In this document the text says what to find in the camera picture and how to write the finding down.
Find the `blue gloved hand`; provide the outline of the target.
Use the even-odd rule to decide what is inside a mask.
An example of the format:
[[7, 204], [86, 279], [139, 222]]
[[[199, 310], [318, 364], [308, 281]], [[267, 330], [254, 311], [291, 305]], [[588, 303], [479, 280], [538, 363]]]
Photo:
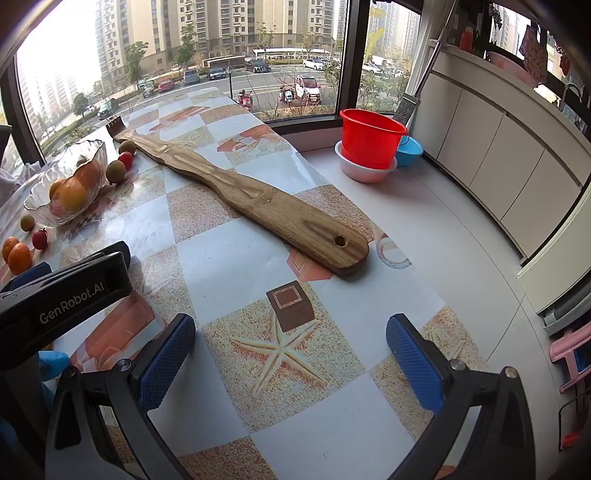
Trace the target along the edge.
[[58, 378], [71, 365], [70, 357], [53, 350], [38, 352], [40, 377], [43, 382]]

